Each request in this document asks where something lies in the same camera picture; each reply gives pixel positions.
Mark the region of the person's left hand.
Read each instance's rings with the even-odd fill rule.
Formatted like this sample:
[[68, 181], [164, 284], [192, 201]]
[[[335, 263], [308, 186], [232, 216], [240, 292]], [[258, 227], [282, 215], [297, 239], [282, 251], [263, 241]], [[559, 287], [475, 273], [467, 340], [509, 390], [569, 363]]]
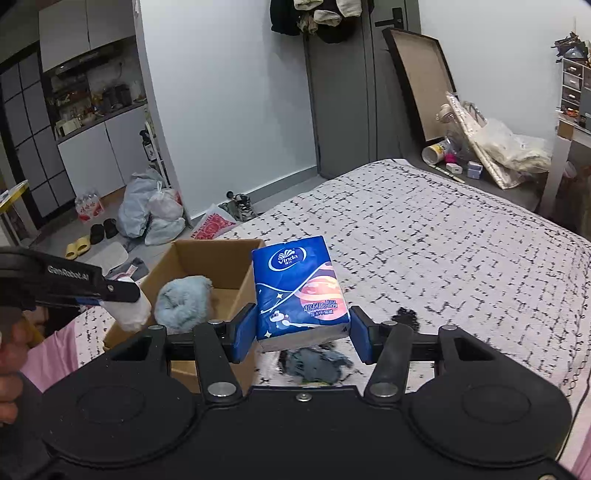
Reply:
[[39, 340], [42, 335], [39, 327], [48, 319], [48, 311], [38, 306], [34, 311], [9, 309], [16, 312], [18, 320], [12, 325], [1, 346], [1, 423], [13, 424], [18, 416], [16, 400], [23, 391], [23, 379], [19, 376], [25, 366], [28, 345]]

